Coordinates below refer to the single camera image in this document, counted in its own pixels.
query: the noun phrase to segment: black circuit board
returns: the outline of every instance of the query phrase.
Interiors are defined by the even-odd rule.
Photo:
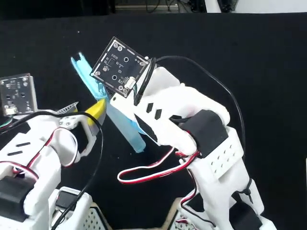
[[[144,57],[113,37],[92,69],[91,76],[103,83],[108,92],[109,88],[128,97],[132,89],[126,89],[125,84],[130,77],[137,82],[148,64]]]
[[[0,78],[0,98],[5,116],[35,112],[37,102],[33,77],[26,73]]]

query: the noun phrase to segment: blue plastic object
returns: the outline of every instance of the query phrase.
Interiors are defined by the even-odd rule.
[[[90,76],[92,68],[88,64],[84,55],[79,53],[79,57],[80,60],[77,61],[71,57],[71,63],[86,87],[96,100],[99,101],[101,99],[107,99],[108,103],[106,114],[110,117],[112,122],[119,129],[126,140],[131,144],[133,149],[137,153],[143,152],[146,144],[139,134],[139,131],[142,131],[138,128],[137,124],[129,120],[127,117],[125,117],[125,115],[123,115],[109,103],[109,99],[103,84]]]

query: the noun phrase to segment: white connector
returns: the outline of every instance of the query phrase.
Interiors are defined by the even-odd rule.
[[[133,88],[133,86],[135,85],[135,83],[136,83],[135,78],[129,77],[129,80],[125,84],[125,88],[128,89],[128,90],[131,90]]]

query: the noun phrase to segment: yellow tape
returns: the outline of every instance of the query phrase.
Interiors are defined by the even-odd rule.
[[[85,112],[99,120],[100,116],[106,112],[106,100],[102,99],[98,101],[92,107],[88,108]],[[87,122],[90,126],[94,124],[94,121],[92,121],[90,118],[87,119]]]

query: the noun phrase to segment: cable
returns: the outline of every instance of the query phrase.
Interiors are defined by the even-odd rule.
[[[13,162],[13,161],[0,161],[0,163],[6,163],[6,164],[9,164],[9,165],[11,165],[13,167],[22,169],[26,173],[31,174],[35,178],[36,181],[39,178],[39,176],[36,174],[36,172],[34,172],[32,169],[29,169],[28,167],[26,167],[26,166],[24,166],[22,164],[19,164],[19,163]]]
[[[175,118],[169,118],[172,122],[174,123],[185,123],[187,122],[191,117],[185,117],[185,118],[178,118],[178,119],[175,119]]]
[[[55,230],[57,228],[57,226],[61,223],[62,219],[65,218],[65,216],[67,215],[67,213],[72,209],[72,207],[75,206],[75,204],[78,202],[78,200],[83,196],[83,194],[85,193],[85,191],[89,188],[89,186],[93,183],[94,178],[98,172],[100,163],[102,161],[102,148],[103,148],[103,133],[102,133],[102,129],[101,129],[101,125],[100,123],[90,114],[86,113],[86,112],[75,112],[75,113],[67,113],[67,114],[54,114],[51,112],[47,112],[47,111],[39,111],[39,112],[35,112],[32,114],[29,114],[28,116],[8,125],[6,128],[4,128],[3,130],[0,130],[0,135],[18,127],[19,125],[25,123],[26,121],[40,116],[40,115],[49,115],[49,116],[54,116],[54,117],[66,117],[66,116],[76,116],[76,115],[84,115],[88,118],[90,118],[98,127],[99,132],[101,133],[101,149],[100,149],[100,155],[99,155],[99,159],[98,159],[98,163],[97,166],[93,172],[93,174],[91,175],[91,178],[88,180],[87,184],[84,186],[84,188],[80,191],[80,193],[76,196],[76,198],[74,199],[74,201],[71,202],[71,204],[67,207],[67,209],[65,209],[65,211],[61,214],[61,216],[57,219],[57,221],[55,222],[54,226],[52,226],[51,230]]]
[[[226,90],[226,92],[230,95],[231,99],[233,100],[236,109],[238,111],[238,115],[239,115],[239,119],[240,119],[240,123],[241,123],[241,141],[242,141],[242,147],[243,147],[243,151],[245,152],[245,145],[246,145],[246,140],[245,140],[245,126],[244,126],[244,120],[243,120],[243,115],[241,112],[241,109],[239,107],[239,104],[235,98],[235,96],[233,95],[233,93],[220,81],[218,80],[215,76],[213,76],[208,70],[206,70],[204,67],[202,67],[200,64],[198,64],[196,61],[188,58],[188,57],[183,57],[183,56],[164,56],[164,57],[160,57],[156,60],[156,63],[166,60],[166,59],[174,59],[174,60],[185,60],[191,64],[193,64],[194,66],[198,67],[203,73],[207,74],[208,77],[210,77],[211,79],[213,79],[216,83],[218,83],[220,86],[223,87],[224,90]]]
[[[70,132],[68,129],[63,128],[63,127],[59,127],[59,128],[56,128],[56,129],[52,132],[52,134],[51,134],[50,137],[47,139],[47,141],[46,141],[45,144],[42,146],[42,148],[41,148],[41,149],[37,152],[37,154],[29,161],[29,163],[28,163],[27,166],[26,166],[27,168],[31,168],[31,167],[32,167],[34,161],[39,157],[41,150],[42,150],[44,147],[46,147],[46,146],[48,146],[48,145],[50,144],[50,142],[52,141],[52,139],[53,139],[53,137],[54,137],[54,134],[55,134],[57,131],[59,131],[59,130],[69,132],[70,135],[71,135],[71,137],[73,138],[74,142],[76,143],[76,147],[75,147],[76,150],[74,151],[75,154],[74,154],[72,160],[71,160],[68,164],[63,165],[63,166],[64,166],[64,167],[69,167],[69,166],[71,166],[71,165],[75,162],[75,160],[76,160],[76,158],[77,158],[77,156],[78,156],[78,141],[77,141],[77,138],[76,138],[75,135],[73,135],[73,133]],[[16,170],[13,169],[13,173],[15,173],[15,174],[20,174],[20,173],[23,173],[23,171],[20,171],[20,170],[18,170],[18,168],[17,168]]]
[[[196,184],[196,180],[195,180],[195,178],[194,178],[194,175],[193,175],[193,173],[192,173],[192,171],[191,171],[190,169],[188,169],[188,172],[189,172],[189,174],[191,175],[191,178],[192,178],[193,183],[194,183],[194,192],[193,192],[191,195],[188,195],[188,196],[182,198],[181,201],[180,201],[180,206],[181,206],[181,208],[183,208],[184,210],[186,210],[188,213],[190,213],[190,214],[192,214],[192,215],[198,217],[198,218],[201,219],[202,221],[212,224],[213,227],[215,228],[215,227],[216,227],[216,224],[214,224],[211,220],[204,219],[204,218],[202,218],[201,216],[199,216],[198,214],[196,214],[196,213],[190,211],[188,208],[185,207],[185,203],[188,202],[188,201],[190,201],[191,199],[193,199],[193,198],[196,196],[196,193],[197,193],[197,184]]]
[[[168,4],[167,4],[167,0],[165,0],[165,4],[166,4],[166,6],[167,6],[167,11],[171,12],[170,6],[173,4],[174,1],[175,1],[175,0],[172,0],[172,1],[169,3],[169,5],[168,5]]]
[[[13,117],[10,117],[6,122],[0,125],[0,129],[8,126],[13,121]]]
[[[181,3],[182,7],[184,8],[184,10],[188,13],[188,9],[186,8],[186,6],[184,5],[184,2],[182,2],[181,0],[178,0],[178,3]]]
[[[197,228],[196,228],[196,226],[191,222],[191,221],[189,221],[188,219],[177,219],[176,221],[175,221],[175,225],[176,225],[176,223],[178,223],[178,224],[187,224],[187,225],[192,225],[192,227],[193,227],[193,229],[194,230],[198,230]]]
[[[141,98],[143,97],[144,91],[149,83],[150,78],[152,77],[153,74],[153,70],[156,64],[156,58],[153,57],[150,64],[149,64],[149,69],[146,73],[146,76],[144,78],[144,81],[142,82],[142,85],[139,89],[139,91],[137,92],[135,98],[134,98],[134,105],[137,106],[140,103]]]
[[[180,13],[179,0],[177,0],[178,13]]]
[[[151,11],[149,11],[149,10],[148,10],[148,2],[147,2],[147,0],[145,0],[146,12],[147,12],[147,13],[153,13],[153,12],[158,8],[158,6],[160,5],[160,1],[161,1],[161,0],[158,0],[158,3],[157,3],[157,5],[155,6],[155,8],[153,8]]]
[[[172,173],[176,173],[180,170],[187,168],[198,157],[198,155],[200,153],[199,151],[197,151],[194,154],[192,154],[191,157],[184,164],[178,165],[178,166],[173,167],[171,169],[167,169],[167,170],[164,170],[164,171],[161,171],[161,172],[151,174],[149,176],[144,176],[144,177],[132,179],[132,180],[123,180],[123,179],[120,178],[122,175],[125,175],[129,172],[132,172],[132,171],[136,171],[138,169],[151,169],[151,168],[154,168],[154,167],[160,165],[173,151],[174,151],[174,148],[172,148],[161,160],[157,161],[154,164],[151,164],[151,165],[148,165],[148,166],[138,166],[138,167],[135,167],[135,168],[123,170],[117,175],[117,179],[122,184],[137,184],[137,183],[142,183],[142,182],[145,182],[145,181],[153,180],[153,179],[156,179],[156,178],[160,178],[160,177],[163,177],[163,176],[167,176],[167,175],[170,175]]]

